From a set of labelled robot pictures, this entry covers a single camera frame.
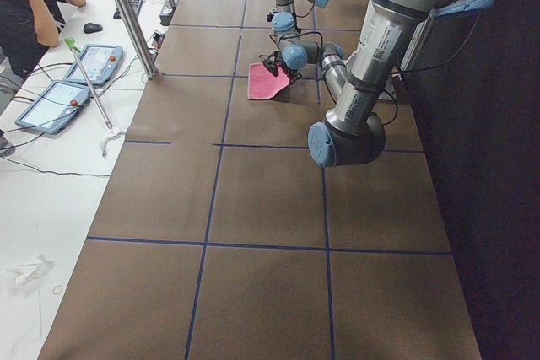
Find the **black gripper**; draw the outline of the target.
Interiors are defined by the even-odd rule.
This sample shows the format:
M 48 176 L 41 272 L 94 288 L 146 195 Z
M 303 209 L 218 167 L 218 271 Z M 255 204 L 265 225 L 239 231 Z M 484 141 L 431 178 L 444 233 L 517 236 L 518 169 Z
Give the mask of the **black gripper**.
M 289 68 L 285 64 L 280 51 L 274 51 L 269 55 L 260 55 L 259 60 L 264 68 L 274 77 L 278 77 L 280 73 L 283 73 L 287 76 L 290 83 L 295 83 L 302 78 L 302 73 Z

